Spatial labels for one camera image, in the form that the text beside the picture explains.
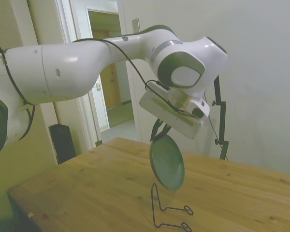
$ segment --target black cable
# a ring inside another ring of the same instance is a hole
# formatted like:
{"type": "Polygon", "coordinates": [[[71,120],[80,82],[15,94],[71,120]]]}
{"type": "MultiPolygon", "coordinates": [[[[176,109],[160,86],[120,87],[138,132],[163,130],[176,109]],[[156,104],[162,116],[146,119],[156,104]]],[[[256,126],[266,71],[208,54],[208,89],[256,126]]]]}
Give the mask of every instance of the black cable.
{"type": "Polygon", "coordinates": [[[5,66],[5,69],[8,73],[8,76],[10,78],[10,81],[11,83],[13,84],[14,88],[16,89],[17,93],[19,94],[19,96],[22,98],[23,102],[24,102],[24,105],[33,105],[32,103],[30,103],[29,101],[27,101],[24,97],[24,95],[21,93],[21,91],[19,90],[19,88],[17,87],[14,79],[12,78],[12,75],[11,75],[11,72],[10,72],[10,69],[8,67],[8,63],[6,61],[6,58],[5,58],[5,54],[4,54],[4,51],[2,50],[2,48],[0,47],[0,53],[2,55],[2,58],[3,58],[3,61],[4,61],[4,66],[5,66]]]}
{"type": "Polygon", "coordinates": [[[212,127],[212,129],[213,129],[213,131],[214,131],[214,133],[215,133],[215,136],[216,136],[216,139],[217,140],[219,140],[218,139],[218,136],[217,136],[217,133],[216,133],[216,131],[215,131],[215,128],[214,128],[214,126],[213,126],[213,123],[212,123],[212,120],[211,120],[211,117],[208,115],[208,119],[209,119],[209,122],[210,122],[210,124],[211,124],[211,127],[212,127]]]}
{"type": "Polygon", "coordinates": [[[104,39],[92,39],[92,38],[87,38],[87,39],[80,39],[80,40],[75,40],[74,42],[81,42],[81,41],[100,41],[100,42],[105,42],[108,44],[113,45],[114,47],[116,47],[127,59],[127,61],[129,61],[129,63],[132,65],[132,67],[135,69],[135,71],[137,72],[137,74],[140,76],[142,82],[144,83],[145,87],[147,87],[150,91],[152,91],[154,94],[156,94],[159,98],[161,98],[165,103],[167,103],[169,105],[169,107],[171,107],[175,112],[183,115],[183,116],[187,116],[187,117],[193,117],[195,118],[194,115],[188,115],[188,114],[184,114],[184,110],[180,110],[177,109],[175,106],[173,106],[169,101],[167,101],[166,99],[164,99],[159,93],[157,93],[156,91],[154,91],[151,87],[149,87],[147,85],[147,82],[144,80],[144,78],[142,77],[140,71],[137,69],[137,67],[134,65],[134,63],[131,61],[131,59],[128,57],[128,55],[115,43],[108,41],[108,40],[104,40],[104,39]]]}
{"type": "Polygon", "coordinates": [[[28,116],[29,116],[29,125],[28,125],[28,127],[27,127],[27,130],[26,130],[25,134],[20,138],[20,140],[22,140],[23,138],[26,137],[26,135],[28,134],[28,132],[29,132],[31,126],[32,126],[33,117],[34,117],[34,112],[35,112],[35,105],[34,105],[33,108],[32,108],[32,113],[31,113],[31,115],[30,115],[30,111],[29,111],[29,109],[27,109],[26,111],[27,111],[28,116]]]}
{"type": "Polygon", "coordinates": [[[147,82],[146,82],[146,84],[145,84],[145,89],[146,89],[146,87],[148,86],[148,83],[149,83],[149,82],[152,82],[152,81],[154,81],[154,82],[156,82],[156,83],[157,83],[157,81],[156,81],[156,80],[149,80],[149,81],[147,81],[147,82]]]}
{"type": "Polygon", "coordinates": [[[21,91],[17,87],[14,79],[12,78],[8,63],[6,61],[6,57],[5,57],[4,51],[2,50],[1,47],[0,47],[0,54],[2,55],[4,66],[5,66],[6,72],[8,73],[8,76],[10,78],[10,81],[11,81],[12,85],[14,86],[15,90],[17,91],[17,93],[19,94],[19,96],[21,97],[21,99],[23,100],[23,104],[24,105],[32,105],[33,106],[32,114],[30,114],[30,111],[28,109],[26,110],[27,113],[28,113],[28,116],[29,116],[29,124],[28,124],[28,127],[27,127],[27,130],[26,130],[25,134],[19,139],[19,140],[22,140],[28,134],[28,132],[29,132],[29,130],[31,128],[31,125],[32,125],[32,122],[33,122],[33,117],[34,117],[34,112],[35,112],[35,105],[30,103],[29,101],[27,101],[25,99],[24,95],[21,93],[21,91]]]}

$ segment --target black speaker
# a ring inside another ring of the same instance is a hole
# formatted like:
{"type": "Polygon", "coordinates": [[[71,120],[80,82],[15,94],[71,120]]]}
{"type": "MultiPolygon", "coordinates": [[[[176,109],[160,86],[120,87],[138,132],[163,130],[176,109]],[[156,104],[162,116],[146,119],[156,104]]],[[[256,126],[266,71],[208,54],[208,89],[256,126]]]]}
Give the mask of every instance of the black speaker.
{"type": "Polygon", "coordinates": [[[49,127],[50,135],[57,153],[57,162],[61,164],[76,156],[70,128],[55,124],[49,127]]]}

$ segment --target doorway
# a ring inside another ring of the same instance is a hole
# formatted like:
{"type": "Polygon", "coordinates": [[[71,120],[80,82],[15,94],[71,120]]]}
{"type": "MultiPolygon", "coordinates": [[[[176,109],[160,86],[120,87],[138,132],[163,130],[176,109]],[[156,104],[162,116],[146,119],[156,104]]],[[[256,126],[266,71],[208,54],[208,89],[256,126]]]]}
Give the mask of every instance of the doorway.
{"type": "MultiPolygon", "coordinates": [[[[121,35],[118,14],[89,10],[88,16],[94,39],[121,35]]],[[[93,95],[102,141],[105,143],[116,137],[135,140],[137,135],[124,61],[105,67],[93,88],[93,95]]]]}

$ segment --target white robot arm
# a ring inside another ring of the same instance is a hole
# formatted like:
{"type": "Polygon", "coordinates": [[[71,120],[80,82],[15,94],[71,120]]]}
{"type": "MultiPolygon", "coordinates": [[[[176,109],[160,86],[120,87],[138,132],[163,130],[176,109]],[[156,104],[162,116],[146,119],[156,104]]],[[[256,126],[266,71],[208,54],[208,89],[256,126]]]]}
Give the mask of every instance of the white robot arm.
{"type": "Polygon", "coordinates": [[[28,102],[37,105],[81,97],[93,88],[106,66],[127,57],[147,61],[159,80],[148,84],[140,105],[194,138],[209,115],[202,96],[225,67],[227,54],[210,38],[184,43],[168,27],[154,26],[103,42],[36,45],[1,52],[0,150],[26,133],[28,102]]]}

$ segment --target black wire stand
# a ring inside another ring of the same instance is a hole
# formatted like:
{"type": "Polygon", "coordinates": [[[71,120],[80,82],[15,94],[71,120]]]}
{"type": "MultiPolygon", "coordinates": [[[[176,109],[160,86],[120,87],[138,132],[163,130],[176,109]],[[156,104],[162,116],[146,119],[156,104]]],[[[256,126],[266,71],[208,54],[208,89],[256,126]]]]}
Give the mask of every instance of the black wire stand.
{"type": "Polygon", "coordinates": [[[161,223],[160,225],[156,224],[156,220],[155,220],[155,208],[154,208],[154,187],[156,188],[156,193],[157,193],[157,199],[158,199],[158,203],[159,203],[159,208],[162,212],[166,211],[167,209],[172,209],[172,210],[180,210],[180,211],[185,211],[186,213],[188,213],[189,215],[193,215],[193,211],[192,209],[188,206],[185,205],[183,209],[178,209],[178,208],[172,208],[172,207],[166,207],[164,209],[162,209],[161,207],[161,203],[160,203],[160,198],[159,198],[159,193],[158,193],[158,187],[157,184],[154,183],[153,186],[151,187],[151,206],[152,206],[152,210],[153,210],[153,221],[154,221],[154,225],[156,228],[160,228],[161,226],[171,226],[171,227],[176,227],[176,228],[181,228],[186,232],[192,232],[192,229],[190,228],[190,226],[185,223],[182,222],[182,224],[180,226],[178,225],[172,225],[172,224],[166,224],[166,223],[161,223]]]}

